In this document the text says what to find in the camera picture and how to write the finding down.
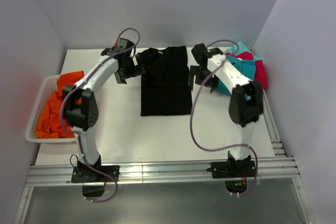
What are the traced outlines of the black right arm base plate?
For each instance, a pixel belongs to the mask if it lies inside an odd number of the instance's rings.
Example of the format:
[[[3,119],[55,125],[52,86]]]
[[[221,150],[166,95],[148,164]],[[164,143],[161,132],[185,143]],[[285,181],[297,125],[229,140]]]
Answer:
[[[254,177],[257,169],[254,161],[241,163],[230,159],[224,162],[212,162],[206,171],[212,173],[212,178],[243,178]]]

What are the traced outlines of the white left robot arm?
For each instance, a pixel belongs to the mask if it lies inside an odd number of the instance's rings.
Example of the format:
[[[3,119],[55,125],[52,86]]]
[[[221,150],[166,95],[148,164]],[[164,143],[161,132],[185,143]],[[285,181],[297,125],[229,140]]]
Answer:
[[[97,63],[75,84],[67,84],[62,90],[60,118],[71,127],[79,151],[76,175],[89,182],[97,182],[107,173],[103,171],[97,149],[94,126],[99,117],[95,94],[111,76],[117,83],[125,84],[128,78],[144,74],[139,64],[134,64],[136,44],[119,38],[111,48],[101,52]]]

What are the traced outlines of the black t-shirt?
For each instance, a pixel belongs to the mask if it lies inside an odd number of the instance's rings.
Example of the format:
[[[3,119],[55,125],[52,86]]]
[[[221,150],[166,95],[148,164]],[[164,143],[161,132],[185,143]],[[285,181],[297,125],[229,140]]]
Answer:
[[[141,116],[189,115],[192,94],[186,46],[149,48],[139,56],[144,68]]]

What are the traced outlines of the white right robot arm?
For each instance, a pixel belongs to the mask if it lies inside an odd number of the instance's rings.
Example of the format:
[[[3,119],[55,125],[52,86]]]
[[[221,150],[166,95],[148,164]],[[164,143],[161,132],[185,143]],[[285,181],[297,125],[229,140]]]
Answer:
[[[237,127],[234,144],[217,149],[200,149],[206,152],[228,151],[224,166],[213,169],[220,175],[229,178],[256,177],[258,157],[250,143],[256,123],[264,112],[261,83],[252,81],[229,62],[235,54],[226,55],[219,48],[209,48],[204,44],[195,45],[191,53],[197,64],[190,67],[189,87],[197,84],[201,89],[209,87],[214,91],[222,82],[231,94],[228,113]]]

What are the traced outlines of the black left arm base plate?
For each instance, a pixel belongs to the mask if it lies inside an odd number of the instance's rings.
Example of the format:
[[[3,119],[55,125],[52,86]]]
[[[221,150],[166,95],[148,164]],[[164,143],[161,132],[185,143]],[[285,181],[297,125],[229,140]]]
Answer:
[[[72,172],[72,183],[102,183],[102,182],[114,182],[118,181],[120,166],[108,165],[98,167],[98,170],[104,173],[104,175],[97,173],[90,168],[84,166],[75,166]]]

